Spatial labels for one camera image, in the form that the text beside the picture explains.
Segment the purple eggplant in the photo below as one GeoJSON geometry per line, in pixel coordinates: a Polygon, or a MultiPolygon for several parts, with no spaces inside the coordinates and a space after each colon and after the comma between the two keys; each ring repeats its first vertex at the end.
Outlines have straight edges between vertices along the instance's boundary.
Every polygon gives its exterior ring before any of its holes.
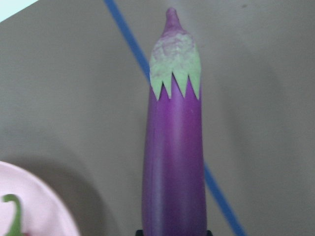
{"type": "Polygon", "coordinates": [[[146,236],[206,236],[201,63],[174,8],[150,59],[142,183],[146,236]]]}

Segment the red chili pepper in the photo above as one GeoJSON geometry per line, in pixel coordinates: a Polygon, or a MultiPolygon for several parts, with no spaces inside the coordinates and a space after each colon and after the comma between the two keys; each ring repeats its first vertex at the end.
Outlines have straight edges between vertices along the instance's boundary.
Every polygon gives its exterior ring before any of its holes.
{"type": "Polygon", "coordinates": [[[30,236],[29,233],[22,230],[22,205],[20,199],[15,194],[6,194],[2,196],[4,203],[12,202],[15,206],[15,213],[10,227],[5,236],[30,236]]]}

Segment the pink plate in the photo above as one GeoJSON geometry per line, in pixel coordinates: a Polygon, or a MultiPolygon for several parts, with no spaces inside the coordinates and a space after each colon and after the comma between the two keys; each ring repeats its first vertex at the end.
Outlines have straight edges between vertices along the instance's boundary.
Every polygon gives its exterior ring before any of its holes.
{"type": "Polygon", "coordinates": [[[0,234],[7,233],[15,213],[2,196],[15,194],[22,205],[22,230],[31,236],[78,236],[79,229],[58,195],[32,173],[0,163],[0,234]]]}

